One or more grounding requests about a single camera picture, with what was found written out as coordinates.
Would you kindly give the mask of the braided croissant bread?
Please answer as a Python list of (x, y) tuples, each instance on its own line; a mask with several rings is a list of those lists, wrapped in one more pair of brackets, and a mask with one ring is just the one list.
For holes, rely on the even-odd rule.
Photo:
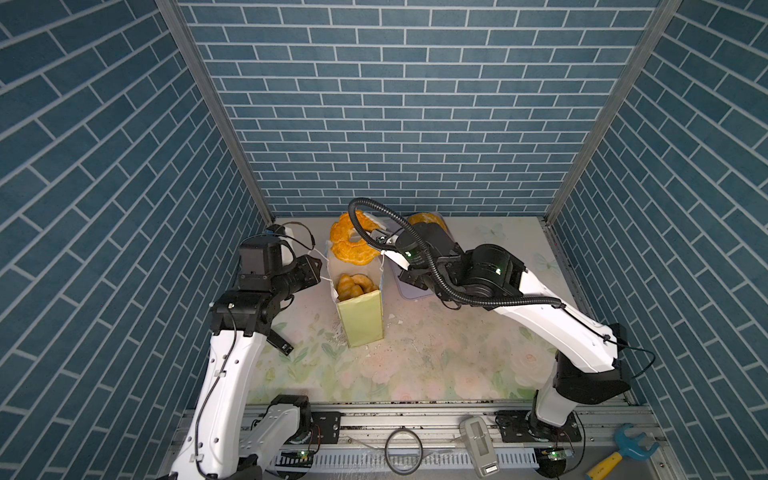
[(342, 274), (337, 284), (338, 299), (340, 301), (346, 301), (355, 296), (355, 288), (357, 284), (352, 280), (352, 277), (346, 274)]

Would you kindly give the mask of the sugared oval bread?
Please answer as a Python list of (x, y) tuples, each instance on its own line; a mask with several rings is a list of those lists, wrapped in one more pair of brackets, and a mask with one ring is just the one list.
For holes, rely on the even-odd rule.
[(438, 213), (429, 213), (429, 212), (421, 212), (421, 213), (415, 213), (410, 215), (407, 218), (408, 222), (411, 225), (417, 225), (417, 224), (437, 224), (439, 225), (444, 231), (448, 231), (447, 225), (445, 224), (443, 217)]

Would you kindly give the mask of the round flower bun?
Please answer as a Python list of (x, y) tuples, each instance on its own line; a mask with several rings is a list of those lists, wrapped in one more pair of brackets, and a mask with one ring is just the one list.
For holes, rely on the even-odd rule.
[(364, 239), (353, 240), (352, 236), (356, 233), (349, 213), (342, 214), (330, 230), (331, 252), (340, 261), (358, 266), (367, 265), (380, 253)]

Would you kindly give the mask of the metal kitchen tongs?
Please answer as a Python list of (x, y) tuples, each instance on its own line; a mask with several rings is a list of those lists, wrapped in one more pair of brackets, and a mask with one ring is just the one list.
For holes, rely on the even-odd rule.
[(406, 271), (410, 266), (409, 261), (395, 248), (395, 243), (400, 233), (401, 229), (390, 231), (386, 228), (376, 228), (366, 232), (366, 236), (368, 237), (366, 243), (373, 249), (379, 251), (382, 256), (391, 260), (403, 271)]

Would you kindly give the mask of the twisted ring doughnut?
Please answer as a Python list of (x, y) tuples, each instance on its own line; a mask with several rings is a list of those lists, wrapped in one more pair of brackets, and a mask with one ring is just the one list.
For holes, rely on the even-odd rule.
[(378, 289), (378, 286), (364, 274), (352, 275), (351, 279), (356, 285), (362, 288), (364, 293), (370, 293)]

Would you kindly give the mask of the white paper gift bag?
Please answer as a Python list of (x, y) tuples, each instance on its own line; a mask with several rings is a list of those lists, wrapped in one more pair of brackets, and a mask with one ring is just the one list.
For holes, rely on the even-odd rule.
[[(331, 251), (332, 243), (327, 242), (327, 268), (332, 280), (331, 298), (336, 306), (350, 347), (360, 347), (381, 340), (383, 326), (383, 257), (377, 253), (367, 265), (354, 265), (338, 259)], [(338, 285), (343, 276), (364, 275), (373, 289), (354, 298), (341, 299)]]

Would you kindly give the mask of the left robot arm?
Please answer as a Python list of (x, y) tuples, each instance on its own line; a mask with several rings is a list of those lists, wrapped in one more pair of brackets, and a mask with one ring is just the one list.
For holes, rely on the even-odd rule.
[(233, 286), (210, 305), (210, 348), (199, 401), (169, 472), (171, 479), (262, 479), (283, 445), (312, 429), (303, 395), (279, 395), (266, 416), (240, 437), (246, 400), (265, 346), (284, 355), (291, 345), (272, 328), (296, 293), (321, 281), (322, 262), (277, 224), (239, 246)]

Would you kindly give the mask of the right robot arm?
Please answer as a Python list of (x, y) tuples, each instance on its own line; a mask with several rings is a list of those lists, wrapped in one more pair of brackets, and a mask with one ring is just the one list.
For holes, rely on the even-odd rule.
[(385, 253), (401, 267), (401, 281), (512, 319), (555, 347), (554, 366), (526, 417), (534, 438), (553, 438), (574, 421), (577, 406), (630, 390), (620, 326), (596, 322), (557, 297), (505, 248), (485, 243), (464, 250), (439, 224), (417, 223), (386, 240)]

